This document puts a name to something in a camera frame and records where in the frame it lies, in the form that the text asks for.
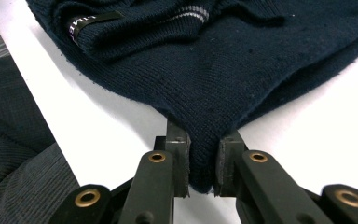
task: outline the black plastic part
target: black plastic part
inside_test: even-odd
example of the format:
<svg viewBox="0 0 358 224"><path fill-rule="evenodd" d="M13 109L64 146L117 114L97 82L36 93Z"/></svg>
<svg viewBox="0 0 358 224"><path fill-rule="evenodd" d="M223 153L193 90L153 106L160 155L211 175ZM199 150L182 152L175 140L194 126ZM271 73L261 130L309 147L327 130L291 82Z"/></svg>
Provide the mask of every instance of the black plastic part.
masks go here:
<svg viewBox="0 0 358 224"><path fill-rule="evenodd" d="M165 150L165 136L156 136L155 145L153 146L153 150Z"/></svg>
<svg viewBox="0 0 358 224"><path fill-rule="evenodd" d="M145 153L132 180L119 224L170 224L173 217L173 157Z"/></svg>
<svg viewBox="0 0 358 224"><path fill-rule="evenodd" d="M335 223L358 224L358 189L345 185L326 186L321 207Z"/></svg>
<svg viewBox="0 0 358 224"><path fill-rule="evenodd" d="M238 186L238 195L235 205L241 223L265 223L263 215L260 213L257 204L255 203L255 200L253 199L246 185L243 182L236 185Z"/></svg>
<svg viewBox="0 0 358 224"><path fill-rule="evenodd" d="M173 155L175 197L188 196L189 148L187 132L173 119L168 119L165 150Z"/></svg>
<svg viewBox="0 0 358 224"><path fill-rule="evenodd" d="M332 223L268 153L245 151L235 162L265 223Z"/></svg>
<svg viewBox="0 0 358 224"><path fill-rule="evenodd" d="M83 192L84 197L76 205L76 198L81 196ZM97 192L99 196L87 192ZM95 203L88 205L88 202L92 202L95 199ZM65 201L60 205L56 213L50 219L51 224L100 224L109 223L112 218L111 213L111 192L106 187L100 185L86 185L71 192Z"/></svg>
<svg viewBox="0 0 358 224"><path fill-rule="evenodd" d="M248 150L248 147L238 132L231 133L220 141L216 156L216 179L213 185L215 196L237 196L238 190L234 186L234 178L239 176L235 176L234 161L245 150Z"/></svg>
<svg viewBox="0 0 358 224"><path fill-rule="evenodd" d="M112 221L110 222L111 224L118 224L118 221L120 220L121 212L124 207L124 203L127 200L127 196L130 191L132 180L133 178L131 178L124 184L118 186L117 188L111 191L111 197L112 197L111 207L109 208L108 211L113 214L111 216L112 217Z"/></svg>

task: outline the white table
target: white table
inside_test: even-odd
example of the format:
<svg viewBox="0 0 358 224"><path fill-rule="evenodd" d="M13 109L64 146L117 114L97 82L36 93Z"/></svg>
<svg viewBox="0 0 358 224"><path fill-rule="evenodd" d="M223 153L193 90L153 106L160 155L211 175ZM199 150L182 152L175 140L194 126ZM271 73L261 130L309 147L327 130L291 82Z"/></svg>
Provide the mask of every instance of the white table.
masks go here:
<svg viewBox="0 0 358 224"><path fill-rule="evenodd" d="M34 19L25 0L0 0L0 34L80 185L113 189L165 135L148 105L105 91L79 74ZM358 60L314 91L240 129L247 146L272 154L305 189L358 189ZM175 199L174 223L240 223L234 199Z"/></svg>

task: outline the dark navy sweater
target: dark navy sweater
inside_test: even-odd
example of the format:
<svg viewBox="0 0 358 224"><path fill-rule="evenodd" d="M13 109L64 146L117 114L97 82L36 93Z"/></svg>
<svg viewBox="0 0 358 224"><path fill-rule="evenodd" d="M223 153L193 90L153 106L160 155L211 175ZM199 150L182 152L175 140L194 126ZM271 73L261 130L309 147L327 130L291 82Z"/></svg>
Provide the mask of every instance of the dark navy sweater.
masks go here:
<svg viewBox="0 0 358 224"><path fill-rule="evenodd" d="M211 189L222 136L358 56L352 0L27 2L85 76L186 128L199 192Z"/></svg>

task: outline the gray trousers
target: gray trousers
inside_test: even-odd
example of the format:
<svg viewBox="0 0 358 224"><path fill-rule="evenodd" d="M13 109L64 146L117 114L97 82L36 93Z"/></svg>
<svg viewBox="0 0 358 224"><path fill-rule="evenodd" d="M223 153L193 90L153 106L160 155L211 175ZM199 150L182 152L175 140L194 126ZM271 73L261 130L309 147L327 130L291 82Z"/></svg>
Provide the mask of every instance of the gray trousers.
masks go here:
<svg viewBox="0 0 358 224"><path fill-rule="evenodd" d="M12 58L0 58L0 223L47 223L78 187Z"/></svg>

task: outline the knit fabric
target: knit fabric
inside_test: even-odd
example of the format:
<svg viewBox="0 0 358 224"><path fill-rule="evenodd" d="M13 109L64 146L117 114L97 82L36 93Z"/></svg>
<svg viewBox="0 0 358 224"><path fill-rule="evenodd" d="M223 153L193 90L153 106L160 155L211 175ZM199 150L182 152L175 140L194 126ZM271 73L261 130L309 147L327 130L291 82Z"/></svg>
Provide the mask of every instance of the knit fabric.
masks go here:
<svg viewBox="0 0 358 224"><path fill-rule="evenodd" d="M174 116L191 139L189 182L208 192L222 136L317 87L358 56L358 1L27 0L79 71ZM112 11L120 19L84 26Z"/></svg>
<svg viewBox="0 0 358 224"><path fill-rule="evenodd" d="M13 60L0 58L0 223L48 223L78 187Z"/></svg>

